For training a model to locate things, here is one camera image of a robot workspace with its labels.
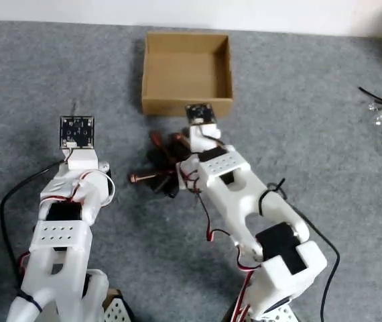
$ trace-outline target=gray carpet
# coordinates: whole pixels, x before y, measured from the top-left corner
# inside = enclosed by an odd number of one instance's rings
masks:
[[[19,180],[62,157],[58,120],[96,117],[99,158],[113,169],[117,195],[92,227],[90,267],[123,290],[139,321],[220,321],[243,275],[229,239],[205,241],[194,198],[170,200],[127,173],[145,168],[150,129],[170,132],[182,118],[140,113],[145,27],[0,23],[0,200]],[[337,245],[342,263],[326,304],[326,321],[382,320],[382,150],[369,126],[361,85],[382,95],[382,41],[229,32],[234,110],[219,121],[262,181],[286,177],[290,201]],[[7,205],[17,254],[37,220],[33,182]],[[214,225],[222,221],[209,207]],[[250,220],[253,229],[267,223]],[[312,234],[328,256],[333,253]],[[330,267],[292,307],[318,321]],[[14,297],[0,234],[0,321]]]

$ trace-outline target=white wall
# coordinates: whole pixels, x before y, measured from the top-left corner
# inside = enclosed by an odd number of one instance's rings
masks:
[[[382,37],[382,0],[0,0],[0,20]]]

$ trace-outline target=open cardboard box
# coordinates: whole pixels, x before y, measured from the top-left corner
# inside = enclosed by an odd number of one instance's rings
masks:
[[[229,37],[149,32],[142,80],[144,114],[183,116],[188,104],[210,103],[217,117],[233,104]]]

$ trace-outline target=circuit board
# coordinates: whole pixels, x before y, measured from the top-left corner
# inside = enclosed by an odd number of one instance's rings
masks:
[[[60,149],[93,149],[94,117],[61,116]]]
[[[216,123],[211,104],[192,104],[185,106],[186,117],[190,125]]]

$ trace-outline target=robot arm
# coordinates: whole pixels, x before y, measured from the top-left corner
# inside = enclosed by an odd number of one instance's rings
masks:
[[[7,322],[110,321],[102,308],[107,276],[87,265],[90,227],[111,202],[115,186],[107,174],[109,164],[99,162],[92,148],[94,119],[63,117],[61,124],[60,147],[66,148],[67,158],[40,193],[29,260]],[[130,321],[126,310],[118,316]]]
[[[177,165],[180,188],[205,192],[234,244],[259,263],[250,285],[244,286],[241,304],[248,306],[252,319],[260,321],[302,294],[326,267],[326,258],[309,241],[305,221],[279,194],[267,191],[234,147],[219,140],[210,105],[191,105],[187,116],[193,154]],[[188,174],[194,174],[192,180]],[[253,236],[245,224],[252,213],[260,213],[275,225]]]

